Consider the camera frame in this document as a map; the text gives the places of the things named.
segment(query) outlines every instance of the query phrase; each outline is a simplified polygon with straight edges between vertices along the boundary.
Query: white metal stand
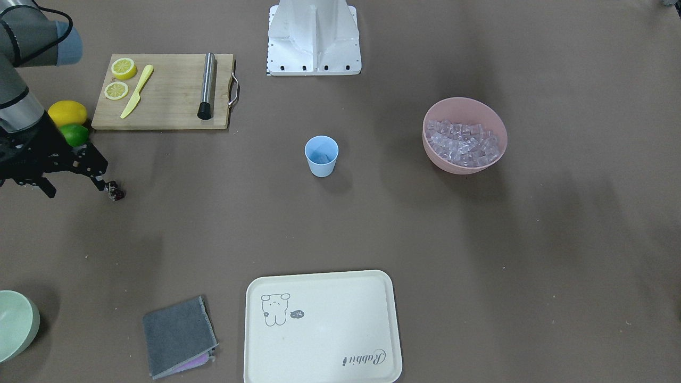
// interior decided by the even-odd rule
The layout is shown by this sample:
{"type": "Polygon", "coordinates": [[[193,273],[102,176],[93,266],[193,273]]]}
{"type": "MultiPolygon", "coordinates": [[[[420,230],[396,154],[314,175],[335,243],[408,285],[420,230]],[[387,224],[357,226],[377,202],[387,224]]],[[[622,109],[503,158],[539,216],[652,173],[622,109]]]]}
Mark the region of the white metal stand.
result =
{"type": "Polygon", "coordinates": [[[267,71],[273,76],[359,74],[357,10],[345,0],[281,0],[270,8],[267,71]]]}

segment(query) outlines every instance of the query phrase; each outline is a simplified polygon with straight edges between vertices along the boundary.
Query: yellow plastic knife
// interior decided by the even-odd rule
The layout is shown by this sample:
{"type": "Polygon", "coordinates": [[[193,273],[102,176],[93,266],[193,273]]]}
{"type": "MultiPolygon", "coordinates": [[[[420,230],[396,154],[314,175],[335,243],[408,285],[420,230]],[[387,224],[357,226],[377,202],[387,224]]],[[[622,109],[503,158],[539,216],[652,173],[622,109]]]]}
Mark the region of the yellow plastic knife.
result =
{"type": "Polygon", "coordinates": [[[144,88],[144,84],[146,84],[146,81],[149,79],[149,76],[151,76],[152,72],[154,72],[153,65],[147,65],[146,67],[144,67],[142,75],[140,76],[140,81],[137,83],[137,87],[135,88],[135,91],[133,91],[132,96],[130,96],[130,101],[128,101],[128,105],[125,106],[125,109],[123,109],[123,113],[121,113],[122,119],[128,117],[128,115],[135,109],[137,104],[140,103],[140,100],[142,99],[140,97],[140,92],[142,91],[142,88],[144,88]]]}

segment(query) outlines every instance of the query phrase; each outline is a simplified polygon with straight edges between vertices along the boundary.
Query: pink bowl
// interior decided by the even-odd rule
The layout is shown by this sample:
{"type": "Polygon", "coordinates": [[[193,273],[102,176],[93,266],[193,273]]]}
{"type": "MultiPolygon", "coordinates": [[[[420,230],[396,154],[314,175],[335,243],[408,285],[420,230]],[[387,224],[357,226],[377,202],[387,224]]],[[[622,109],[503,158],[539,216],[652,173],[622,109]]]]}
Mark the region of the pink bowl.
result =
{"type": "Polygon", "coordinates": [[[506,146],[508,145],[506,127],[499,116],[489,106],[480,101],[465,97],[445,98],[431,106],[424,118],[421,138],[430,161],[437,165],[438,168],[452,174],[473,174],[490,167],[504,155],[506,146]],[[467,125],[481,124],[485,130],[493,131],[499,138],[499,157],[491,164],[477,168],[454,165],[453,163],[440,158],[432,147],[430,147],[430,144],[428,144],[428,140],[426,139],[426,125],[429,120],[442,121],[445,119],[450,120],[452,123],[463,123],[467,125]]]}

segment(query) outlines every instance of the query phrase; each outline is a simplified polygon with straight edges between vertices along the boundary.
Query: stainless steel rolling pin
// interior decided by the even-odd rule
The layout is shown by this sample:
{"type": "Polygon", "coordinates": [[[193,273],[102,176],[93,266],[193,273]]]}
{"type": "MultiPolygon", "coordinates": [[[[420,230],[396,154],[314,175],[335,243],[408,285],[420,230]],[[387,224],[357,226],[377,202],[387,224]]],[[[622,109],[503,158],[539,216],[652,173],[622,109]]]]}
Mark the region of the stainless steel rolling pin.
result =
{"type": "Polygon", "coordinates": [[[201,120],[212,118],[213,104],[215,103],[215,76],[217,75],[217,60],[212,53],[206,53],[204,64],[204,84],[201,91],[201,104],[196,114],[201,120]]]}

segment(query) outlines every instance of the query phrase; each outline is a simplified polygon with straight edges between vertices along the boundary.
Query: white tray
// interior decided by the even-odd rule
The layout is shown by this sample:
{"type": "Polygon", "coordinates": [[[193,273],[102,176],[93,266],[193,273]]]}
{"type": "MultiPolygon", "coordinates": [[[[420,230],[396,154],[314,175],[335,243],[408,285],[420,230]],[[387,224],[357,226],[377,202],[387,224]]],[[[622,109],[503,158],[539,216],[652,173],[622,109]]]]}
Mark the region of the white tray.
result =
{"type": "Polygon", "coordinates": [[[251,282],[244,382],[392,383],[401,373],[392,281],[383,271],[251,282]]]}

